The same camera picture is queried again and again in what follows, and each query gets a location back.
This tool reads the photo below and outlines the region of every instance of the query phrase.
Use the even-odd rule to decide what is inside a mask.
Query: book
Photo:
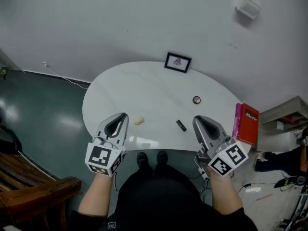
[[[257,143],[259,111],[247,104],[236,105],[232,136],[249,144]]]

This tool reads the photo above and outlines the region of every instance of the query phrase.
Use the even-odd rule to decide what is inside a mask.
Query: white oval table
[[[200,104],[193,103],[194,96],[201,98]],[[235,106],[239,102],[224,86],[195,70],[184,74],[164,68],[164,63],[133,62],[101,73],[86,92],[82,113],[91,136],[109,116],[127,113],[127,150],[197,152],[201,146],[193,130],[193,118],[208,116],[232,135]],[[134,125],[137,116],[143,116],[145,122]],[[177,120],[186,127],[185,132]],[[248,152],[250,145],[242,144]]]

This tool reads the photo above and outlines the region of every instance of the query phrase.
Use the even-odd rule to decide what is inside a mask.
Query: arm
[[[92,185],[81,201],[78,212],[90,217],[107,218],[113,177],[96,174]]]
[[[308,161],[306,156],[306,146],[302,145],[301,147],[302,151],[300,154],[300,170],[303,172],[307,172]]]
[[[243,207],[229,176],[223,178],[208,168],[211,178],[213,208],[223,215],[234,213]]]

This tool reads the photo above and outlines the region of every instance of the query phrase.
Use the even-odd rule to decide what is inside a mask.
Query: gray floor
[[[75,176],[83,180],[86,191],[94,177],[84,164],[91,136],[82,118],[82,102],[86,90],[65,80],[42,77],[22,72],[9,72],[7,80],[0,80],[0,113],[4,124],[12,129],[23,145],[23,151],[52,174],[64,178]],[[136,155],[129,152],[118,169],[116,178],[120,188],[138,166]],[[147,150],[150,165],[155,166],[158,151]],[[168,151],[169,164],[188,177],[198,175],[193,162],[195,153]],[[202,189],[202,179],[192,180]],[[71,201],[77,209],[82,196]],[[116,205],[117,193],[113,190],[110,213]],[[205,201],[211,203],[211,192]]]

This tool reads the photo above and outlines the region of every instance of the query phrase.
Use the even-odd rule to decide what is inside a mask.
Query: picture frame
[[[181,56],[172,52],[168,52],[165,62],[165,68],[186,73],[192,59],[186,56]]]

